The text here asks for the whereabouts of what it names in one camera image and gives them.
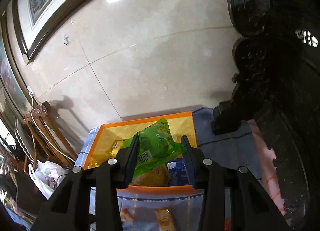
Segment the power outlet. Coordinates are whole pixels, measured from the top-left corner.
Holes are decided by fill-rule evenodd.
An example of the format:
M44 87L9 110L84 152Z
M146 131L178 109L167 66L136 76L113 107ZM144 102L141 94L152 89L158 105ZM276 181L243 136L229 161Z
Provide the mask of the power outlet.
M34 97L35 96L35 93L33 92L31 86L29 85L28 87L28 91L32 94L32 96Z

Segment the green snack package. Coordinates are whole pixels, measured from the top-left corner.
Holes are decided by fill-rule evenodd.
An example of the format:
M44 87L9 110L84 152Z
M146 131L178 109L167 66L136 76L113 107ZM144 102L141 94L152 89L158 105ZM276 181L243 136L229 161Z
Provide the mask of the green snack package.
M137 135L140 147L133 175L134 178L186 152L183 144L173 141L169 124L164 118L137 132ZM130 146L132 138L123 141L124 147Z

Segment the wall hook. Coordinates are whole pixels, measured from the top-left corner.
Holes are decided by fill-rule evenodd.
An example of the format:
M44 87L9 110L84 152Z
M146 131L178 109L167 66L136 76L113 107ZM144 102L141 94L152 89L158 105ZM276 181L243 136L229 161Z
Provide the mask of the wall hook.
M70 41L69 41L69 36L68 35L64 35L63 37L63 44L64 45L69 45Z

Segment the orange box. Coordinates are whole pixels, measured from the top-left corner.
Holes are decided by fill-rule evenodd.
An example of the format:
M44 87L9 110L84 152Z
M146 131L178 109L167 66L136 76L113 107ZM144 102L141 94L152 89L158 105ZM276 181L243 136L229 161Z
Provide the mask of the orange box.
M168 114L163 116L149 117L138 120L124 121L119 123L103 124L93 143L87 159L84 162L84 169L88 168L92 160L92 155L102 150L109 149L115 140L128 139L136 132L145 129L161 118L168 121L172 138L175 142L180 142L181 137L186 135L192 147L197 148L196 133L193 125L192 112ZM192 188L191 185L170 186L170 187L146 187L129 186L126 190L119 190L131 193L143 194L196 194L199 191Z

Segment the barcode number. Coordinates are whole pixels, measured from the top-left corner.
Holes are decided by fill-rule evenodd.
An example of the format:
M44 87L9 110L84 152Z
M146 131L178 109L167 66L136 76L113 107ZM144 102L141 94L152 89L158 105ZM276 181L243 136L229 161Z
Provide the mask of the barcode number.
M137 164L145 162L147 160L152 159L152 155L150 150L145 151L143 154L140 154L137 159Z
M169 162L169 163L167 163L167 167L168 167L168 170L171 170L171 169L177 167L177 162Z

